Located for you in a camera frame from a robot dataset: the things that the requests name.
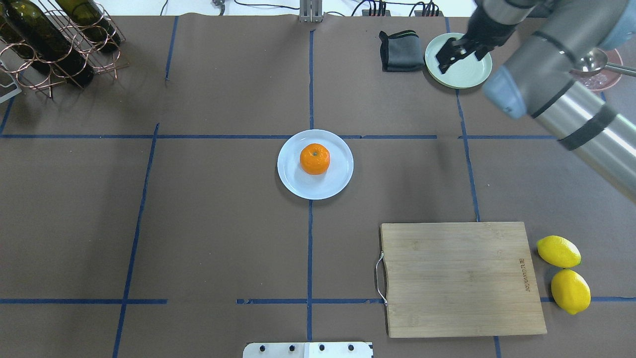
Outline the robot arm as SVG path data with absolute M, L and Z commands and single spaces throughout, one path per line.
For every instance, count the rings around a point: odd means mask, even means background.
M 634 34 L 633 0 L 556 0 L 545 23 L 483 86 L 507 116 L 531 116 L 631 201 L 635 125 L 570 72 L 591 50 L 613 50 Z

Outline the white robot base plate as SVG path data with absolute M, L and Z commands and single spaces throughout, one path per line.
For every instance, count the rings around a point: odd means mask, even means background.
M 369 342 L 284 342 L 251 343 L 243 358 L 373 358 L 373 344 Z

